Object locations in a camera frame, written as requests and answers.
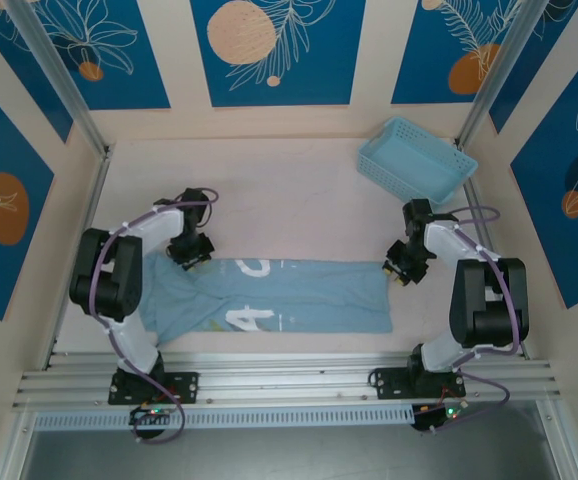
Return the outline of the light blue printed t-shirt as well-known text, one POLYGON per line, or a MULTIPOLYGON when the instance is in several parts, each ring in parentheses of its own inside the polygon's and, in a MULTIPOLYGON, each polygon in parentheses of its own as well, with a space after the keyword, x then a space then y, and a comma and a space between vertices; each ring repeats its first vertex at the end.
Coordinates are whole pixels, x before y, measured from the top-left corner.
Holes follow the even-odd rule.
POLYGON ((388 278, 375 262, 215 259, 190 270, 143 261, 138 312, 167 343, 191 332, 382 334, 388 278))

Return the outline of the light blue plastic basket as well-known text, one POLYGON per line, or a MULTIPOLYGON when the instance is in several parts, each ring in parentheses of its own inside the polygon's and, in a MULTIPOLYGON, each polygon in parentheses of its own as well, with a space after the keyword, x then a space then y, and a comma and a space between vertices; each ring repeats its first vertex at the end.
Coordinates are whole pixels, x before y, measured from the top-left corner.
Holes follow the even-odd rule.
POLYGON ((358 149, 357 171, 404 203, 445 205, 477 168, 476 160, 402 117, 358 149))

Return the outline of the small black circuit board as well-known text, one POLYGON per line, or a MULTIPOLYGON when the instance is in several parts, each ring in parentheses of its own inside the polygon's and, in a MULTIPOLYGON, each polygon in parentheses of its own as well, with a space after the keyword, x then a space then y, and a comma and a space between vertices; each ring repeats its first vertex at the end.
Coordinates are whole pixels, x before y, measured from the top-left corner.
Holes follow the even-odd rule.
POLYGON ((138 406, 129 413, 129 425, 134 426, 166 426, 170 423, 172 409, 147 408, 138 406))
POLYGON ((449 422, 456 420, 463 410, 468 408, 466 402, 456 405, 414 405, 414 423, 412 428, 418 432, 431 433, 449 422))

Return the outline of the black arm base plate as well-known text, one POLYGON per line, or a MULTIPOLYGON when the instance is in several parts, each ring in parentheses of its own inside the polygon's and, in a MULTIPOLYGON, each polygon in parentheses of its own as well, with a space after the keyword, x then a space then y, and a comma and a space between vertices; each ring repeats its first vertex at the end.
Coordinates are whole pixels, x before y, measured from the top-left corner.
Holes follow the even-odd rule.
POLYGON ((407 368, 377 368, 368 376, 380 400, 441 399, 466 395, 463 378, 455 373, 410 372, 407 368))
MULTIPOLYGON (((171 372, 164 374, 162 386, 181 404, 195 404, 198 374, 171 372)), ((118 369, 111 379, 109 405, 173 404, 173 400, 150 382, 133 373, 118 369)))

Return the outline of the aluminium rail beam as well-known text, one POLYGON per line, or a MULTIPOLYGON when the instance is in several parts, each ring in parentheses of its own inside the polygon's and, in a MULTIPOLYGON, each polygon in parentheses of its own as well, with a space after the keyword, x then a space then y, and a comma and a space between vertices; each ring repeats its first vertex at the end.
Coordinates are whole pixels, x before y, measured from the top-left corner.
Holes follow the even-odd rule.
MULTIPOLYGON (((200 408, 325 406, 377 403, 368 376, 376 368, 403 367, 404 353, 376 354, 164 354, 169 371, 199 375, 200 408)), ((107 408, 116 358, 111 354, 56 354, 45 370, 26 371, 13 400, 16 411, 107 408)), ((546 360, 484 357, 463 369, 466 398, 557 399, 561 389, 546 360)))

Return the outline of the aluminium frame post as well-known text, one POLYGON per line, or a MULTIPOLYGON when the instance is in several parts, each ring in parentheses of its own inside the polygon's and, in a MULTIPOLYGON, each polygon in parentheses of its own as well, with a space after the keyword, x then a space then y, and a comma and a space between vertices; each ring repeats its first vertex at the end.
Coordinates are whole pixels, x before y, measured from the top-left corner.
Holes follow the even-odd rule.
POLYGON ((84 98, 32 7, 26 0, 3 0, 3 4, 83 138, 97 157, 105 161, 108 158, 109 144, 98 129, 84 98))
POLYGON ((547 3, 548 0, 523 0, 520 3, 518 15, 511 23, 493 65, 476 94, 466 120, 455 139, 455 146, 458 150, 465 151, 474 141, 547 3))

